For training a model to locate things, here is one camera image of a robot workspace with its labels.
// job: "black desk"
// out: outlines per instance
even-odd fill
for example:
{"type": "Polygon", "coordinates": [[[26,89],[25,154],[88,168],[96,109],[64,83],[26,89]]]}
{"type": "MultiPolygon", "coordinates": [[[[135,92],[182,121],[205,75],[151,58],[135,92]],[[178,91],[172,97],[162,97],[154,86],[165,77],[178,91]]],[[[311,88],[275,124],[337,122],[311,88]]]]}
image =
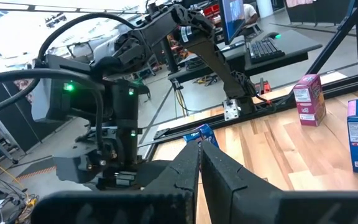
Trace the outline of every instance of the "black desk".
{"type": "MultiPolygon", "coordinates": [[[[236,37],[233,40],[233,43],[244,40],[244,37],[236,37]]],[[[277,47],[285,52],[285,56],[280,58],[275,58],[266,62],[254,63],[250,62],[250,55],[247,53],[246,46],[241,46],[232,50],[224,52],[224,56],[228,64],[233,70],[238,72],[244,72],[248,77],[260,74],[262,72],[267,72],[276,68],[284,67],[291,65],[293,63],[302,62],[308,60],[308,52],[311,50],[316,50],[322,47],[321,44],[316,41],[306,37],[294,30],[288,30],[281,33],[280,39],[275,39],[277,47]]],[[[225,47],[224,43],[218,44],[218,47],[221,49],[225,47]]],[[[186,59],[179,62],[185,63],[190,58],[197,57],[196,55],[190,55],[186,59]]],[[[198,70],[187,71],[182,69],[179,72],[168,76],[168,79],[171,82],[184,83],[195,78],[200,78],[205,75],[209,75],[213,71],[209,67],[202,67],[198,70]]]]}

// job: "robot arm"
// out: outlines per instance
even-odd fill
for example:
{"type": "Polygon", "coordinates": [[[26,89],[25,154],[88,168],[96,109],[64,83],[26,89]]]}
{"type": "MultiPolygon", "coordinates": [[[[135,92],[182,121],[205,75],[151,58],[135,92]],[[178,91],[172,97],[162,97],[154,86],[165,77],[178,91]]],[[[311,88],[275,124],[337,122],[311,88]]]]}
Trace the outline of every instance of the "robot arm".
{"type": "Polygon", "coordinates": [[[184,48],[198,55],[224,82],[229,100],[237,99],[242,111],[253,112],[252,90],[247,77],[231,70],[223,53],[214,44],[214,26],[202,14],[175,4],[156,9],[147,16],[141,28],[130,30],[94,51],[97,72],[132,73],[140,70],[152,56],[152,47],[173,34],[184,48]]]}

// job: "computer screen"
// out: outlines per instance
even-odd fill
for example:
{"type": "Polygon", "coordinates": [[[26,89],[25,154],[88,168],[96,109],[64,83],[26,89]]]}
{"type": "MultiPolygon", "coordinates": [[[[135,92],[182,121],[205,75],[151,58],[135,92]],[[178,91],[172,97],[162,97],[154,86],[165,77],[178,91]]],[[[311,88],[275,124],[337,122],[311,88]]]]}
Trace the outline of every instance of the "computer screen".
{"type": "Polygon", "coordinates": [[[219,11],[223,25],[224,42],[230,44],[246,22],[242,0],[219,0],[219,11]]]}

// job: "green led light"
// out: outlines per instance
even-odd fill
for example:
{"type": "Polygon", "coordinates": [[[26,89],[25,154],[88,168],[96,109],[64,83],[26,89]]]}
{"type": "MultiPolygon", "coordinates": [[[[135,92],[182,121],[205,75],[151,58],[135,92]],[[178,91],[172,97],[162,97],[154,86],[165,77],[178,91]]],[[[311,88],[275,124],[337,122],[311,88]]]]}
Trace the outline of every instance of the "green led light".
{"type": "Polygon", "coordinates": [[[64,86],[63,86],[63,89],[67,90],[67,91],[73,91],[74,90],[74,85],[65,83],[64,86]]]}

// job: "wooden table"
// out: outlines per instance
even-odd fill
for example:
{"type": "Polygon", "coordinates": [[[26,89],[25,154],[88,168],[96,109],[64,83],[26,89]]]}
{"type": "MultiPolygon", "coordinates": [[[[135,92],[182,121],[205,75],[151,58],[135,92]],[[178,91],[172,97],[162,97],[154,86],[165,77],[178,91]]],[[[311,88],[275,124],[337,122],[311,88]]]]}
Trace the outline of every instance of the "wooden table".
{"type": "MultiPolygon", "coordinates": [[[[323,83],[341,78],[322,77],[323,83]]],[[[292,86],[267,93],[272,99],[292,86]]],[[[282,190],[358,190],[347,136],[347,102],[358,92],[326,100],[327,115],[318,127],[301,126],[296,109],[275,113],[214,130],[219,147],[245,168],[282,190]]],[[[175,127],[222,113],[215,108],[161,124],[175,127]]],[[[158,146],[154,159],[173,160],[185,146],[183,139],[158,146]]],[[[198,186],[197,223],[211,223],[201,179],[198,186]]]]}

